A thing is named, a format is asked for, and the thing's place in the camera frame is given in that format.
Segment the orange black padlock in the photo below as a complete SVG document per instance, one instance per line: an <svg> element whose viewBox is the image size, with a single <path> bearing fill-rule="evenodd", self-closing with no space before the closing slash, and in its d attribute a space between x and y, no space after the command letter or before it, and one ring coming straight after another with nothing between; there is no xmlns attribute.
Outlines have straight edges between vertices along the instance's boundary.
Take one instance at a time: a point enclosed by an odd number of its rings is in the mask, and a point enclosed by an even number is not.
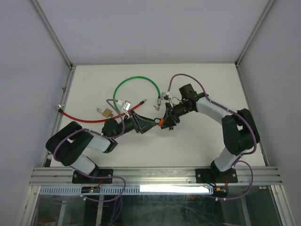
<svg viewBox="0 0 301 226"><path fill-rule="evenodd" d="M164 123L164 118L155 118L154 122L157 123L159 127L161 127Z"/></svg>

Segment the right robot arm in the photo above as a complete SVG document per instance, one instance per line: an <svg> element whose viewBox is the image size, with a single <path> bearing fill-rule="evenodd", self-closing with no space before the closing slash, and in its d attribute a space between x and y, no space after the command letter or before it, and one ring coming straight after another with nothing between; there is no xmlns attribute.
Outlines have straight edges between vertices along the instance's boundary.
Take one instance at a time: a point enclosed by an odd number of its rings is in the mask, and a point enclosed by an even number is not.
<svg viewBox="0 0 301 226"><path fill-rule="evenodd" d="M179 104L173 106L166 104L166 112L158 125L162 128L172 129L180 123L180 117L190 112L207 115L222 126L224 149L212 161L209 169L196 170L198 183L236 183L234 165L247 150L256 147L260 136L251 115L247 109L236 112L225 110L206 99L204 93L197 93L191 84L179 89L182 96Z"/></svg>

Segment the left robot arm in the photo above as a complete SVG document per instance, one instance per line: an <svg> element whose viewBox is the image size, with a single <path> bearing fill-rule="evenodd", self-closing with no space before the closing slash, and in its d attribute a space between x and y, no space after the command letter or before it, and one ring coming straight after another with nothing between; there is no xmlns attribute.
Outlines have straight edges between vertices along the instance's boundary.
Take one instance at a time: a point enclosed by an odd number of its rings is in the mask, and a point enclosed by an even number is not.
<svg viewBox="0 0 301 226"><path fill-rule="evenodd" d="M100 169L89 157L83 154L87 148L110 153L118 145L116 138L134 130L143 134L157 126L159 119L150 119L130 111L121 122L109 119L104 123L101 133L84 129L76 121L70 122L54 134L46 142L46 149L52 153L53 158L64 166L75 170L72 182L80 183L105 183L110 184L108 177L112 172Z"/></svg>

